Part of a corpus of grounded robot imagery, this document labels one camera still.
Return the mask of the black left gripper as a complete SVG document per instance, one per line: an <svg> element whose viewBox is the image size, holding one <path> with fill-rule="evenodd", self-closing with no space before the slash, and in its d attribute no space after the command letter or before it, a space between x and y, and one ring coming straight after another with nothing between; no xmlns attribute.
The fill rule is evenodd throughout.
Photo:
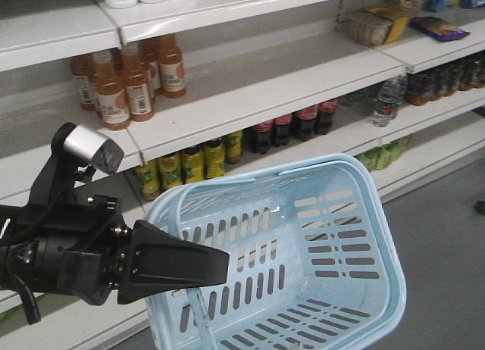
<svg viewBox="0 0 485 350"><path fill-rule="evenodd" d="M224 284L230 255L178 239L146 220L131 229L120 201L94 195L79 205L64 198L1 206L1 288L25 305L38 292L72 295L89 305L117 303L177 289Z"/></svg>

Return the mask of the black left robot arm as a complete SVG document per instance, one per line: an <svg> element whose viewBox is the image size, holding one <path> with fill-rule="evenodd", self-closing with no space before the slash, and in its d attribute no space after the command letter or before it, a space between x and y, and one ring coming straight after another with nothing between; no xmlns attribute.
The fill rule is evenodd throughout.
<svg viewBox="0 0 485 350"><path fill-rule="evenodd" d="M227 280L230 256L172 236L146 220L128 226L119 201L1 208L1 287L20 296L27 323L41 319L37 293L119 305Z"/></svg>

